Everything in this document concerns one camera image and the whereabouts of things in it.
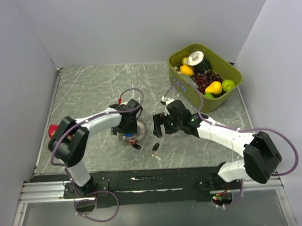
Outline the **large metal keyring with keys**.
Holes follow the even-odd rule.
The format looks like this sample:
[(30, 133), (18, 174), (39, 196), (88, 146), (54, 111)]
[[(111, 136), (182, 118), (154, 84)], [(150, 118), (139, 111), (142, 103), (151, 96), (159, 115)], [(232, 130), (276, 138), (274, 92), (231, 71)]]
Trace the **large metal keyring with keys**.
[(118, 133), (117, 137), (118, 137), (119, 141), (122, 141), (126, 144), (130, 144), (130, 143), (128, 143), (129, 140), (138, 140), (138, 142), (140, 142), (145, 137), (146, 131), (147, 131), (147, 128), (146, 128), (145, 123), (141, 120), (138, 120), (136, 133), (132, 134), (132, 136), (130, 136), (130, 137), (124, 136), (123, 133), (122, 134)]

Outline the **yellow pear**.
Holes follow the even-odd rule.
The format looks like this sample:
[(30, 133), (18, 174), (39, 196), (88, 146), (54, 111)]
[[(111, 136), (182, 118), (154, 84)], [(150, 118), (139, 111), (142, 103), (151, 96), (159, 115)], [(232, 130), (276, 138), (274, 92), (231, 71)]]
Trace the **yellow pear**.
[(219, 81), (214, 81), (206, 87), (205, 92), (213, 95), (221, 94), (223, 92), (222, 84)]

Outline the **dark red grapes bunch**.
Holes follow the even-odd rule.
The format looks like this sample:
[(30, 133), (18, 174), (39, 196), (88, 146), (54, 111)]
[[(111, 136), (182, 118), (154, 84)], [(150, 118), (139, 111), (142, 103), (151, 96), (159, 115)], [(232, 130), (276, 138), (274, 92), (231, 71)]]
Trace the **dark red grapes bunch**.
[(224, 91), (221, 94), (215, 94), (215, 95), (208, 94), (205, 92), (206, 87), (208, 87), (212, 82), (214, 81), (218, 81), (220, 83), (223, 82), (224, 79), (215, 72), (209, 71), (203, 74), (195, 73), (194, 76), (192, 77), (192, 80), (194, 80), (195, 83), (198, 85), (197, 89), (201, 91), (202, 94), (204, 94), (209, 98), (218, 98), (223, 94), (225, 94)]

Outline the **orange fruit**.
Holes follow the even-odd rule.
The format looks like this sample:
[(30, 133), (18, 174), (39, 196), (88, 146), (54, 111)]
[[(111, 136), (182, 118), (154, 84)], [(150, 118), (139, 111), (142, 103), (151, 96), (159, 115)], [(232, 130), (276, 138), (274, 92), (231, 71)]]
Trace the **orange fruit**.
[(194, 69), (191, 66), (186, 65), (186, 64), (183, 64), (180, 67), (180, 72), (182, 74), (185, 74), (185, 75), (189, 76), (189, 77), (194, 76)]

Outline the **red key tag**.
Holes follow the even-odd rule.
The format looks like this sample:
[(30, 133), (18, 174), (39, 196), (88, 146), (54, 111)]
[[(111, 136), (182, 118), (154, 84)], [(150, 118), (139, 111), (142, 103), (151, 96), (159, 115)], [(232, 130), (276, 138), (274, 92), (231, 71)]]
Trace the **red key tag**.
[(128, 143), (130, 143), (130, 144), (132, 144), (132, 145), (133, 145), (133, 144), (135, 144), (135, 143), (137, 143), (137, 142), (138, 142), (138, 140), (137, 140), (137, 139), (134, 139), (134, 140), (129, 140), (129, 141), (128, 141)]

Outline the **green lime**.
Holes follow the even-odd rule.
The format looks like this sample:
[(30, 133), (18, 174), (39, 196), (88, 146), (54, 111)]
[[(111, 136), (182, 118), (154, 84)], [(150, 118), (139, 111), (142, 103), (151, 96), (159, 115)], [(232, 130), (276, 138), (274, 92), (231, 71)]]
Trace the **green lime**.
[(227, 79), (222, 82), (221, 86), (224, 92), (229, 92), (236, 86), (236, 84), (234, 81)]

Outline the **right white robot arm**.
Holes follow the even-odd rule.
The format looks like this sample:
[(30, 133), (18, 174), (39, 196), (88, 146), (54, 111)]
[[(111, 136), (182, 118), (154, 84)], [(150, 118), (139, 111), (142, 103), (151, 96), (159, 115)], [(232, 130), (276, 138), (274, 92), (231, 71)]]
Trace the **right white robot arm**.
[(251, 133), (232, 130), (205, 114), (191, 113), (180, 100), (163, 97), (164, 112), (153, 116), (153, 134), (183, 131), (200, 139), (216, 142), (241, 156), (233, 162), (222, 163), (212, 178), (218, 189), (224, 189), (234, 180), (250, 178), (265, 184), (282, 161), (277, 147), (265, 132)]

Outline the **black can with white lid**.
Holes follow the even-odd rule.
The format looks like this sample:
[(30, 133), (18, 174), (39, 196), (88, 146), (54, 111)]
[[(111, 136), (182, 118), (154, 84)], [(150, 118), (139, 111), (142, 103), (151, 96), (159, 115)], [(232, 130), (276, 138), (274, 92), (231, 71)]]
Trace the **black can with white lid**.
[(194, 51), (189, 57), (188, 62), (194, 68), (195, 73), (206, 73), (211, 70), (211, 64), (201, 51)]

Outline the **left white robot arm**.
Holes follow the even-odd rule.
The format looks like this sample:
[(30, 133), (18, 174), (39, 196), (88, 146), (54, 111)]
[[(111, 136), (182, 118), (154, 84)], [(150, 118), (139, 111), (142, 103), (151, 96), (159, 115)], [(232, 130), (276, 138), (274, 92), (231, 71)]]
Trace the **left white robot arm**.
[(50, 134), (48, 149), (51, 163), (62, 166), (69, 175), (75, 192), (89, 196), (95, 189), (93, 178), (82, 160), (88, 139), (104, 130), (110, 130), (129, 145), (136, 145), (145, 135), (145, 125), (138, 118), (142, 106), (131, 99), (113, 104), (104, 111), (86, 118), (65, 117), (54, 133)]

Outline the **black-headed key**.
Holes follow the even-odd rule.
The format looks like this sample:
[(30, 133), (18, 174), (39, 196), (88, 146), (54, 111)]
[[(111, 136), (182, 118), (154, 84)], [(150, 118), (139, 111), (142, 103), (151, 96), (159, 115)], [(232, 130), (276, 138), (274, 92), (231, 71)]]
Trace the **black-headed key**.
[(133, 149), (136, 149), (136, 150), (140, 150), (141, 149), (141, 146), (137, 143), (134, 143), (134, 144), (130, 144), (129, 145), (129, 151), (130, 150), (133, 150)]
[(159, 146), (160, 146), (160, 144), (156, 142), (155, 145), (153, 146), (151, 156), (158, 159), (158, 160), (161, 160), (161, 158), (157, 154), (157, 150), (159, 149)]

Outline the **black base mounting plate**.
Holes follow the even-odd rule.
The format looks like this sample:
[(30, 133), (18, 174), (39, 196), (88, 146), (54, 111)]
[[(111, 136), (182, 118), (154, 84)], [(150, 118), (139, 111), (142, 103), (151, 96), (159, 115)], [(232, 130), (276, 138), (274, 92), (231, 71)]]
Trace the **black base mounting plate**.
[(217, 167), (192, 167), (93, 172), (93, 192), (81, 195), (68, 182), (63, 196), (66, 200), (94, 199), (97, 208), (101, 209), (117, 204), (124, 206), (186, 200), (208, 202), (214, 191), (240, 188), (239, 180), (225, 183), (217, 178), (216, 171)]

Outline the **loose black-headed key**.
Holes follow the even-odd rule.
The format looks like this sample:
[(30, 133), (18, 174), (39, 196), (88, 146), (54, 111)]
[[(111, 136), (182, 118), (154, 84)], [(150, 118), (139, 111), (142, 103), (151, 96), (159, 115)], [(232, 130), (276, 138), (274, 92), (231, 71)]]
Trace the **loose black-headed key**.
[(159, 146), (160, 146), (160, 144), (156, 142), (155, 145), (153, 146), (151, 156), (158, 159), (158, 160), (161, 160), (161, 158), (157, 154), (157, 150), (159, 149)]

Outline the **red dragon fruit toy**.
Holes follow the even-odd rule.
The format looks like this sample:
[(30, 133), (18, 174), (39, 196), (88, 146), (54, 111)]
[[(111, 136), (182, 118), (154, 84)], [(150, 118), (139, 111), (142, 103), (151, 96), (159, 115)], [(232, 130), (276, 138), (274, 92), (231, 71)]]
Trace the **red dragon fruit toy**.
[(57, 129), (58, 129), (57, 124), (49, 125), (48, 136), (49, 136), (50, 139), (53, 138), (53, 136), (54, 136), (55, 132), (57, 131)]

